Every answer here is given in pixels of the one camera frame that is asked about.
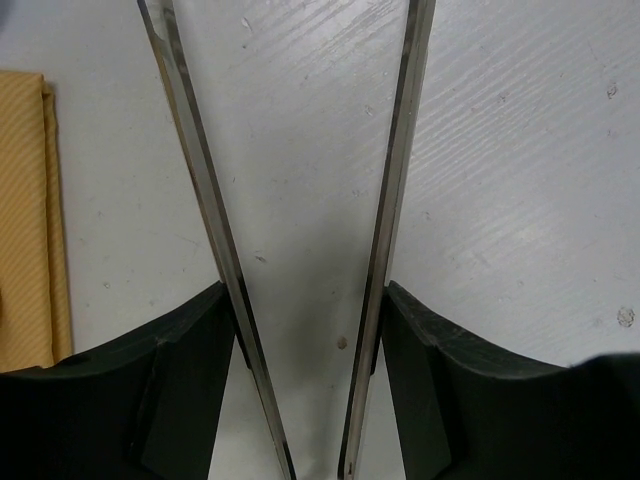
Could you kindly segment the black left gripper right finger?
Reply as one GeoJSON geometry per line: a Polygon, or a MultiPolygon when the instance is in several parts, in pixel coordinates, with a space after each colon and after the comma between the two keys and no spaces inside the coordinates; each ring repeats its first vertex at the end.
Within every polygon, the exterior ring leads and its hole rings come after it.
{"type": "Polygon", "coordinates": [[[382,343],[410,479],[635,479],[639,357],[571,367],[495,345],[397,283],[382,343]]]}

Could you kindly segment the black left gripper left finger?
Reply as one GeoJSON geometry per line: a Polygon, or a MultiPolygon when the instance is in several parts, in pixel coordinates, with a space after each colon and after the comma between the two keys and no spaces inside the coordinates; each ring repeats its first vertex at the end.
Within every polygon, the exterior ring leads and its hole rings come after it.
{"type": "Polygon", "coordinates": [[[1,377],[5,479],[204,479],[235,339],[226,287],[50,368],[1,377]]]}

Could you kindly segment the metal tongs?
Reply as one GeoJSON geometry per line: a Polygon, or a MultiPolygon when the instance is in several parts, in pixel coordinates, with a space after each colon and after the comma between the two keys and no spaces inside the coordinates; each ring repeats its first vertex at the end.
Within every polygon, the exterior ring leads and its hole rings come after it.
{"type": "MultiPolygon", "coordinates": [[[[208,240],[236,319],[236,336],[251,371],[287,479],[296,476],[273,384],[258,333],[223,195],[171,1],[141,1],[138,8],[159,69],[208,240]]],[[[370,378],[379,351],[382,302],[394,256],[409,161],[428,57],[435,4],[408,4],[386,158],[368,262],[337,476],[357,474],[370,378]]]]}

